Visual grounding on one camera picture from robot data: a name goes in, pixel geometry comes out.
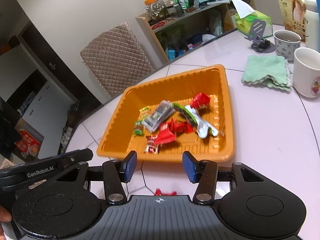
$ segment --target cabinet handle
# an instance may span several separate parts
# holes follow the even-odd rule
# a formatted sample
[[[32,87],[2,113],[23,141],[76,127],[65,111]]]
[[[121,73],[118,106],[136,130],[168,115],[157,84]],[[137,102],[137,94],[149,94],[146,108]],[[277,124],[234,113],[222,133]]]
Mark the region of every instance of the cabinet handle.
[[[51,62],[49,63],[49,67],[50,67],[52,70],[55,70],[55,69],[56,69],[56,65],[55,65],[55,64],[52,64]]]

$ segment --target white mug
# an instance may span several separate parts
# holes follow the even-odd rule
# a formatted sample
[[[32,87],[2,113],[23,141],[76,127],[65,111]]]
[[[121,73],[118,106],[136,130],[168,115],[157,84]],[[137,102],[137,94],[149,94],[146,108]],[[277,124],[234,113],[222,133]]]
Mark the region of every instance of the white mug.
[[[309,48],[294,52],[293,86],[303,96],[320,96],[320,53]]]
[[[287,30],[278,30],[273,33],[273,36],[275,37],[277,55],[288,61],[293,61],[294,51],[301,45],[299,34]]]

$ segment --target orange plastic tray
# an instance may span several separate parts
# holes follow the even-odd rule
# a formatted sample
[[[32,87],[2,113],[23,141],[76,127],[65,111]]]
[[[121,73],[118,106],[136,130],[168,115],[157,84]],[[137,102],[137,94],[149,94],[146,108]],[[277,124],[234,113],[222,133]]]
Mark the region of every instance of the orange plastic tray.
[[[184,106],[201,92],[210,95],[211,100],[209,107],[199,113],[218,129],[218,137],[200,139],[196,133],[181,134],[176,142],[161,146],[159,154],[144,153],[147,144],[145,136],[150,133],[144,129],[145,136],[132,135],[139,109],[150,106],[153,111],[162,100]],[[168,120],[171,118],[185,121],[178,112]],[[99,156],[124,159],[131,150],[137,152],[140,161],[182,162],[184,151],[190,151],[198,160],[229,160],[234,154],[234,136],[224,67],[214,65],[127,88],[104,132],[97,153]]]

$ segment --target finger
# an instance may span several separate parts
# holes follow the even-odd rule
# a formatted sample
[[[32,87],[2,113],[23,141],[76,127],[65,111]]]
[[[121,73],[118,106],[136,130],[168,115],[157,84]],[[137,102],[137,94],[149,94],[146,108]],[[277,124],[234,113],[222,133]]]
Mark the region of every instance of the finger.
[[[2,206],[0,206],[0,221],[10,222],[12,219],[11,214]]]
[[[6,240],[1,225],[0,225],[0,240]]]

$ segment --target crosshair marking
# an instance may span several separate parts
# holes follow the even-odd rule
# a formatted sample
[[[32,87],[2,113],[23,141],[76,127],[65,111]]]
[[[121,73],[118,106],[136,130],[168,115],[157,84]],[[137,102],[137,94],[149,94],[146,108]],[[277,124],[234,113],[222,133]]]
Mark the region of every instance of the crosshair marking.
[[[157,201],[158,203],[162,203],[165,200],[163,198],[157,198],[155,201]]]

